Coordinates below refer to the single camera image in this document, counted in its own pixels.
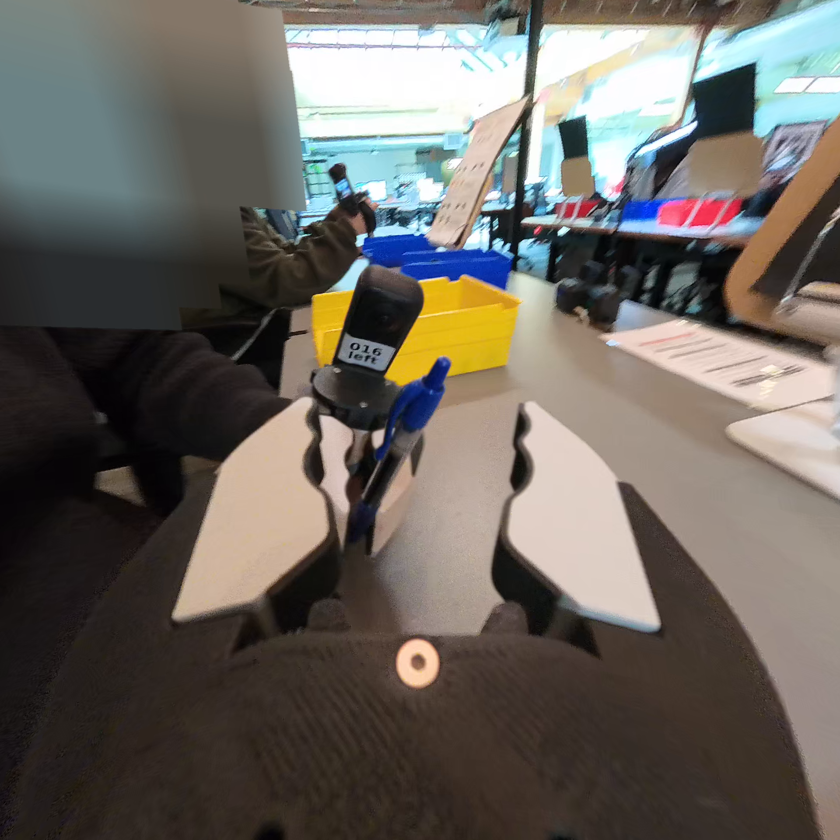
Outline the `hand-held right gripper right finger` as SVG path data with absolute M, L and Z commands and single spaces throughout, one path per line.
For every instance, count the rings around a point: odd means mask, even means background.
M 656 634 L 662 621 L 618 478 L 594 449 L 534 401 L 518 407 L 511 494 L 491 564 L 499 596 L 530 629 L 556 610 Z

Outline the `black charger box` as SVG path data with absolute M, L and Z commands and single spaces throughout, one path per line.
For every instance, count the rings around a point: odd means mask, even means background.
M 622 303 L 622 291 L 613 281 L 591 285 L 585 307 L 588 323 L 597 329 L 612 329 Z
M 554 306 L 563 314 L 574 314 L 578 309 L 586 310 L 592 297 L 592 282 L 598 280 L 601 264 L 589 260 L 583 264 L 575 277 L 559 281 L 554 292 Z

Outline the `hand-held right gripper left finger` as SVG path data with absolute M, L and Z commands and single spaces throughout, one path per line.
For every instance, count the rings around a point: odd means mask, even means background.
M 172 621 L 255 619 L 267 634 L 305 626 L 338 583 L 340 544 L 320 487 L 319 411 L 297 399 L 218 467 Z

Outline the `printed paper sheet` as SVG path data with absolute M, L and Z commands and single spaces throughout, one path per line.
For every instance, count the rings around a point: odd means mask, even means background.
M 759 413 L 835 396 L 836 375 L 829 363 L 685 319 L 605 332 L 601 338 L 609 347 Z

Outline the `cardboard sign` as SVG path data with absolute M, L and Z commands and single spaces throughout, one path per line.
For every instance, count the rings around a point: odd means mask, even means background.
M 481 117 L 426 238 L 430 245 L 462 249 L 489 192 L 494 167 L 530 105 L 526 96 Z

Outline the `long wooden top table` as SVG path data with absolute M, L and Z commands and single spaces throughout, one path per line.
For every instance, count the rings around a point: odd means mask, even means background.
M 707 227 L 666 226 L 655 220 L 606 220 L 536 216 L 519 226 L 515 270 L 530 270 L 526 244 L 532 238 L 548 244 L 544 276 L 554 282 L 583 276 L 594 287 L 614 287 L 625 299 L 660 308 L 680 266 L 693 266 L 695 278 L 680 291 L 703 298 L 721 294 L 737 256 L 760 229 L 761 219 L 737 216 L 728 224 Z

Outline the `black pole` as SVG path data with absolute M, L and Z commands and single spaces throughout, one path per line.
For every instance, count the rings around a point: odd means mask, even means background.
M 524 72 L 525 107 L 519 123 L 520 137 L 518 145 L 518 168 L 513 213 L 511 217 L 511 271 L 517 272 L 519 246 L 521 242 L 521 224 L 524 218 L 524 199 L 526 180 L 529 170 L 529 155 L 532 139 L 532 110 L 536 92 L 537 70 L 539 63 L 540 36 L 543 28 L 544 1 L 531 1 L 527 21 L 527 55 Z

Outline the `blue ballpoint pen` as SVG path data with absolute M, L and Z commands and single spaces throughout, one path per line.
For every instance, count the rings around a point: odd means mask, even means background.
M 395 399 L 381 445 L 374 451 L 371 477 L 350 511 L 349 542 L 362 540 L 374 526 L 388 491 L 445 394 L 450 367 L 449 357 L 439 357 L 424 377 L 405 385 Z

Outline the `white tablet stand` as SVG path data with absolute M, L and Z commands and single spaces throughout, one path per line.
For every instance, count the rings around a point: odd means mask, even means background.
M 727 436 L 751 454 L 839 499 L 839 279 L 835 208 L 770 311 L 778 331 L 824 344 L 833 395 L 730 425 Z

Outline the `yellow plastic bin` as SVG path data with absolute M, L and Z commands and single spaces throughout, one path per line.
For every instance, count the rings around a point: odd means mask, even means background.
M 421 280 L 424 306 L 386 373 L 398 385 L 425 374 L 441 356 L 449 375 L 508 363 L 521 300 L 474 277 Z

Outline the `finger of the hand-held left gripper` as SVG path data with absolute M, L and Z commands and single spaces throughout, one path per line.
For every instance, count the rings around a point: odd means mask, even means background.
M 361 478 L 351 470 L 354 432 L 334 418 L 318 420 L 318 457 L 322 477 L 316 486 L 330 503 L 337 527 L 347 527 L 354 505 L 361 497 Z
M 417 459 L 416 453 L 404 458 L 375 512 L 364 538 L 364 555 L 369 559 L 383 551 L 407 514 L 413 494 Z

